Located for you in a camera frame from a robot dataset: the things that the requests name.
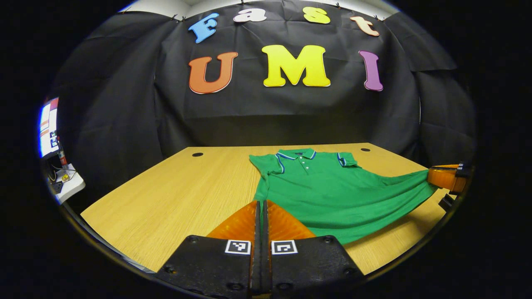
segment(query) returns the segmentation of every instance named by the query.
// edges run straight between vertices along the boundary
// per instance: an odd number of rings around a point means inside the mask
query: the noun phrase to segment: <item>yellow letter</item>
[[[262,48],[268,55],[268,78],[264,80],[267,87],[284,86],[286,80],[281,77],[281,68],[292,85],[296,85],[306,69],[303,84],[307,86],[327,87],[331,81],[325,75],[323,54],[325,48],[320,46],[304,46],[299,56],[294,58],[290,52],[281,45],[271,45]]]
[[[328,24],[331,22],[331,19],[326,16],[327,12],[323,9],[319,9],[317,7],[305,7],[303,12],[305,13],[303,16],[308,22],[322,24]]]

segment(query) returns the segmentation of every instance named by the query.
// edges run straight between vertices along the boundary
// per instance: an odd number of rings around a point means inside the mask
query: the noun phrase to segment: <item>black fabric curtain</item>
[[[306,6],[327,11],[329,24],[310,23]],[[235,23],[239,11],[266,10],[265,21]],[[216,33],[201,43],[188,28],[219,13]],[[362,32],[352,16],[373,23]],[[326,49],[329,87],[265,87],[268,57],[283,45],[297,57],[306,45]],[[384,89],[364,87],[359,51],[379,56]],[[211,94],[188,86],[188,63],[211,57],[206,80],[220,73],[219,54],[237,52],[230,84]],[[66,158],[100,198],[188,146],[253,146],[370,142],[425,166],[456,163],[474,150],[474,109],[449,75],[456,68],[442,47],[397,13],[384,22],[306,1],[232,5],[177,22],[126,12],[111,17],[72,53],[56,77],[58,132]]]

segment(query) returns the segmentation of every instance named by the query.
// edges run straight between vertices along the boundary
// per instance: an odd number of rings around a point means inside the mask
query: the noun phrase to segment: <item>letter m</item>
[[[306,76],[303,84],[306,86],[327,87],[331,81],[325,75],[323,65],[323,54],[325,48],[320,46],[304,46],[297,58],[281,45],[271,45],[262,48],[262,52],[268,55],[268,78],[264,80],[267,87],[284,86],[286,80],[281,77],[281,69],[292,85],[296,85],[303,70],[306,69]]]

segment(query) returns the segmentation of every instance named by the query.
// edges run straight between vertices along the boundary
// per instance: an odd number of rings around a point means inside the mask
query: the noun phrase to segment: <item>blue letter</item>
[[[196,37],[197,37],[196,43],[197,44],[201,43],[205,38],[213,35],[216,32],[215,29],[209,29],[209,27],[216,26],[216,21],[214,20],[214,18],[216,18],[217,16],[219,16],[219,14],[217,14],[215,12],[211,13],[207,18],[202,19],[198,23],[196,23],[196,24],[190,26],[190,28],[188,28],[188,30],[192,30],[196,34]]]

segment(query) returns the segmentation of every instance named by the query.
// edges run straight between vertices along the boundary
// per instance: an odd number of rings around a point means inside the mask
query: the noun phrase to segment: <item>screen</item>
[[[59,151],[56,124],[58,102],[58,97],[46,102],[40,113],[40,157]]]

